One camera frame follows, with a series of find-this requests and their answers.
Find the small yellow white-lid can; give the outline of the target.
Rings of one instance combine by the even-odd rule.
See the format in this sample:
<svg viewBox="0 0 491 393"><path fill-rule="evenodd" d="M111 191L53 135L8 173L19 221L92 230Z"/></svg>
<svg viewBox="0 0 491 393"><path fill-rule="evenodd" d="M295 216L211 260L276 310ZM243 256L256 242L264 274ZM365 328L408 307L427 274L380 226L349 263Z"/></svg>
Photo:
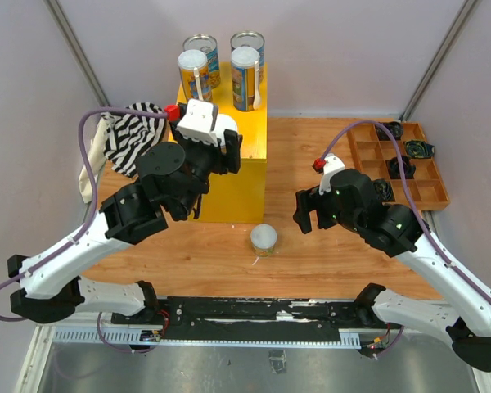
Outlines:
<svg viewBox="0 0 491 393"><path fill-rule="evenodd" d="M224 132L226 130L229 130L232 136L238 135L238 126L236 121L230 115L218 114L215 120L214 134L216 135L218 146L220 147L222 153L227 150L224 137Z"/></svg>

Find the yellow-green can clear lid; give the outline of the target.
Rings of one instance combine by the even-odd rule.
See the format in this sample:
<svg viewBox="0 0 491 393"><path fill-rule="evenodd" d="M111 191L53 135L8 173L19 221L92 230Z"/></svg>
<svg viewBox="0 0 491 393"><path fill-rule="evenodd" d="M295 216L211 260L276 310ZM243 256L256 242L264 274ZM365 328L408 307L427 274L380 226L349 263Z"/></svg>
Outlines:
<svg viewBox="0 0 491 393"><path fill-rule="evenodd" d="M268 224L256 225L250 233L250 241L258 257L270 256L277 243L277 231Z"/></svg>

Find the purple-label can with spoon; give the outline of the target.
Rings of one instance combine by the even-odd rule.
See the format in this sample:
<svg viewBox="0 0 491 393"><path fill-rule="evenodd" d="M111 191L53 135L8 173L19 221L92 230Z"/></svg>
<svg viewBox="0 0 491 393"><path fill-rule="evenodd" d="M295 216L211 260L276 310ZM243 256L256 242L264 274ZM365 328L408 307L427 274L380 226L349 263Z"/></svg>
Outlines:
<svg viewBox="0 0 491 393"><path fill-rule="evenodd" d="M231 54L233 105L239 111L259 109L259 53L252 47L238 47Z"/></svg>

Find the blue porridge can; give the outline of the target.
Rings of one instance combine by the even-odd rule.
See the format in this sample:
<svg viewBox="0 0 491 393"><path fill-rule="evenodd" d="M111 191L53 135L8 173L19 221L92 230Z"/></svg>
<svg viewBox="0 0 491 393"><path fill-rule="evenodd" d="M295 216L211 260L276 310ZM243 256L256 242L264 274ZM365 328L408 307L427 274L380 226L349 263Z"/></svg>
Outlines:
<svg viewBox="0 0 491 393"><path fill-rule="evenodd" d="M188 49L178 56L181 85L187 100L211 102L212 87L209 81L207 56L197 49Z"/></svg>

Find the blue Progresso soup can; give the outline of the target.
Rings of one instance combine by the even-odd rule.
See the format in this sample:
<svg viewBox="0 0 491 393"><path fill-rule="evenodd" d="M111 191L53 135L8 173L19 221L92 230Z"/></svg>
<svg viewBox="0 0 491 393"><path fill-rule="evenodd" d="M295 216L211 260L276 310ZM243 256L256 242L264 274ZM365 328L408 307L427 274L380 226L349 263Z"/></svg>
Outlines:
<svg viewBox="0 0 491 393"><path fill-rule="evenodd" d="M243 30L236 32L230 38L231 51L238 47L252 47L259 53L259 82L264 80L264 46L265 39L259 32L253 30Z"/></svg>
<svg viewBox="0 0 491 393"><path fill-rule="evenodd" d="M182 47L184 50L200 50L207 56L209 81L212 88L217 88L221 84L217 40L208 34L195 34L187 37Z"/></svg>

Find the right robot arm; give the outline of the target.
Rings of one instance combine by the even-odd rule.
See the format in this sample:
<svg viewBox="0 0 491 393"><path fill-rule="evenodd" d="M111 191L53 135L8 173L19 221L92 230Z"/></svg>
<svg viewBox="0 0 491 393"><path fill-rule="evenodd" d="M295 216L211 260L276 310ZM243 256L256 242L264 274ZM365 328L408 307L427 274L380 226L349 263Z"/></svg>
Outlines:
<svg viewBox="0 0 491 393"><path fill-rule="evenodd" d="M354 317L365 328L396 323L450 346L471 367L491 372L491 289L463 266L404 205L381 201L372 181L356 169L326 174L319 186L295 194L293 220L302 233L337 224L359 235L370 247L394 257L421 275L448 307L413 300L375 283L359 293Z"/></svg>

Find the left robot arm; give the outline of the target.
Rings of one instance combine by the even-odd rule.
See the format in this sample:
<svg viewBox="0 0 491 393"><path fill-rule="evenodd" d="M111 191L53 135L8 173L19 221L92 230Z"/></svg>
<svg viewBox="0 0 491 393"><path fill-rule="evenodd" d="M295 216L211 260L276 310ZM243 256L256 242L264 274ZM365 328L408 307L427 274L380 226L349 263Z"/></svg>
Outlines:
<svg viewBox="0 0 491 393"><path fill-rule="evenodd" d="M137 159L137 179L104 200L89 227L81 226L69 240L37 257L9 258L8 273L22 276L20 289L10 296L13 314L36 323L59 322L81 312L113 313L140 324L157 318L159 301L150 283L99 282L82 273L164 231L168 219L198 217L210 175L239 171L238 132L224 130L216 145L173 135L173 142L161 142Z"/></svg>

